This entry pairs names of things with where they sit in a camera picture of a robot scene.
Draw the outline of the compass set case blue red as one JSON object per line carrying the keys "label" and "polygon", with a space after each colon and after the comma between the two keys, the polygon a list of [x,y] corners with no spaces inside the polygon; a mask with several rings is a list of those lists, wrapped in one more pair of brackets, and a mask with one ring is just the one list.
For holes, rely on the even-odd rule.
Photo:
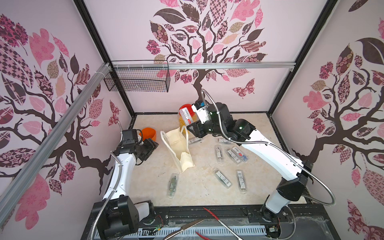
{"label": "compass set case blue red", "polygon": [[237,157],[242,160],[243,162],[248,161],[248,157],[238,148],[238,147],[233,147],[232,151],[237,155]]}

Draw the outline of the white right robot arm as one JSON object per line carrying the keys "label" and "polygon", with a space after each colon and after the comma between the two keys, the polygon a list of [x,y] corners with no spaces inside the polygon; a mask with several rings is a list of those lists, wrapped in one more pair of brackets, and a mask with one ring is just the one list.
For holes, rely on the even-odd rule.
{"label": "white right robot arm", "polygon": [[[250,121],[245,119],[249,114],[233,115],[225,104],[204,104],[201,101],[192,105],[192,111],[198,119],[188,124],[187,129],[194,136],[222,137],[257,155],[281,175],[282,180],[267,197],[261,209],[261,215],[266,221],[271,222],[284,207],[291,202],[297,202],[302,197],[328,207],[336,204],[335,194],[312,173],[313,164],[310,161],[300,160],[275,145],[259,130],[255,118]],[[305,194],[309,179],[325,188],[331,197],[330,202],[317,200]]]}

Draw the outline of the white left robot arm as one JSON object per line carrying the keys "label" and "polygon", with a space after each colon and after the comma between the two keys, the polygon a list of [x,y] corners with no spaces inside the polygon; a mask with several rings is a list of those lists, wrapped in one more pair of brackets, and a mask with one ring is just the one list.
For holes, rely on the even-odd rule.
{"label": "white left robot arm", "polygon": [[93,222],[87,240],[93,240],[96,235],[102,240],[120,240],[136,233],[140,221],[154,214],[152,201],[135,204],[129,197],[129,190],[133,170],[139,165],[137,160],[148,159],[158,145],[152,139],[146,139],[142,143],[120,143],[111,152],[111,157],[115,160],[113,175],[102,200],[93,205]]}

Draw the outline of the cream canvas tote bag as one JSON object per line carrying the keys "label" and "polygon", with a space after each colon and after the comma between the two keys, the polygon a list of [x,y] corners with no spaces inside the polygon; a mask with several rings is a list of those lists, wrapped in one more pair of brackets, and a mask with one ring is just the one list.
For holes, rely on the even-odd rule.
{"label": "cream canvas tote bag", "polygon": [[167,133],[161,131],[160,135],[180,174],[195,166],[189,151],[189,131],[186,126]]}

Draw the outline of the compass set case red label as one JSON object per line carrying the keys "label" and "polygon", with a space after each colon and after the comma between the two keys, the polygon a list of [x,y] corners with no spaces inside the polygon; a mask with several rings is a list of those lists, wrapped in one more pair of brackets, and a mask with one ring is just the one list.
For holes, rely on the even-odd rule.
{"label": "compass set case red label", "polygon": [[187,107],[181,108],[179,110],[179,114],[181,115],[186,126],[188,126],[194,122]]}

